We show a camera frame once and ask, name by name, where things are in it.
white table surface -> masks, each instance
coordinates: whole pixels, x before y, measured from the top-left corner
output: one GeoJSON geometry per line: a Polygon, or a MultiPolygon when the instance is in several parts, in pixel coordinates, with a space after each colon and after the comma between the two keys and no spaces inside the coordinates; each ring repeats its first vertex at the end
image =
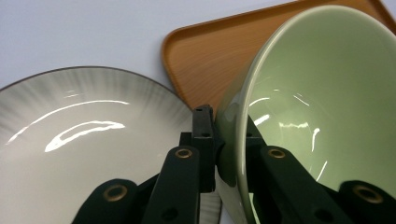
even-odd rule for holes
{"type": "MultiPolygon", "coordinates": [[[[163,39],[176,28],[291,0],[0,0],[0,89],[69,66],[126,69],[173,89],[163,39]]],[[[383,0],[396,15],[396,1],[383,0]]],[[[232,223],[226,212],[221,223],[232,223]]]]}

glossy glaze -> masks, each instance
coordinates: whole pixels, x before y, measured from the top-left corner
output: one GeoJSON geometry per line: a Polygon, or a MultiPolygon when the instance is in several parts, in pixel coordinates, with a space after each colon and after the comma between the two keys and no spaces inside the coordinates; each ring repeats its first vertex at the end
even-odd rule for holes
{"type": "MultiPolygon", "coordinates": [[[[158,174],[180,132],[191,130],[191,111],[172,92],[104,67],[3,89],[0,114],[0,223],[70,223],[107,180],[140,184],[158,174]]],[[[219,199],[206,198],[216,205],[204,216],[218,219],[219,199]]]]}
{"type": "Polygon", "coordinates": [[[395,59],[394,34],[357,10],[317,7],[286,22],[220,107],[218,127],[228,144],[220,160],[228,166],[219,175],[224,188],[240,193],[220,191],[221,197],[241,198],[253,221],[244,156],[248,116],[267,144],[289,149],[319,183],[338,189],[360,179],[396,196],[389,178],[396,171],[395,59]]]}

ceramic bowl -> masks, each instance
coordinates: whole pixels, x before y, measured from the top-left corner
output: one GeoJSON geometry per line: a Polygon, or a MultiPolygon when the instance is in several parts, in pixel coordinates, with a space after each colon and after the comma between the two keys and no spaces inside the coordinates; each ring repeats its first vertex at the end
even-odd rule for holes
{"type": "Polygon", "coordinates": [[[309,9],[282,25],[225,94],[218,187],[235,223],[254,222],[245,136],[291,151],[321,184],[359,179],[396,196],[396,37],[348,7],[309,9]]]}
{"type": "MultiPolygon", "coordinates": [[[[137,74],[74,67],[0,90],[0,223],[71,223],[102,183],[158,174],[192,113],[137,74]]],[[[201,219],[219,220],[203,195],[201,219]]]]}

brass screw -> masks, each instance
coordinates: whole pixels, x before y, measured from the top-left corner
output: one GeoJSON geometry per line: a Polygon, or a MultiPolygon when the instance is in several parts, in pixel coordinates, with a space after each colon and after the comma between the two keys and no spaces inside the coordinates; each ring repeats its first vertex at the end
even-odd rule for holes
{"type": "Polygon", "coordinates": [[[368,203],[384,202],[384,199],[379,193],[363,185],[356,185],[353,187],[353,192],[368,203]]]}
{"type": "Polygon", "coordinates": [[[125,197],[127,192],[128,189],[125,186],[121,184],[116,184],[108,187],[103,193],[103,197],[106,201],[112,203],[121,200],[123,197],[125,197]]]}
{"type": "Polygon", "coordinates": [[[192,152],[189,149],[182,148],[176,151],[175,155],[181,159],[187,159],[192,156],[192,152]]]}
{"type": "Polygon", "coordinates": [[[268,150],[268,155],[277,159],[282,159],[286,156],[286,154],[282,150],[276,148],[268,150]]]}

wooden tray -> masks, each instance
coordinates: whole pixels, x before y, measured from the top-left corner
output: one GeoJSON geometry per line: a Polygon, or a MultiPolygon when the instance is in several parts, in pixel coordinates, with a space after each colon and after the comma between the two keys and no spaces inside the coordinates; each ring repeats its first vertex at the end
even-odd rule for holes
{"type": "Polygon", "coordinates": [[[396,34],[396,23],[379,0],[305,0],[177,29],[163,41],[163,65],[177,94],[195,108],[216,112],[228,85],[276,29],[311,7],[341,5],[365,12],[396,34]]]}

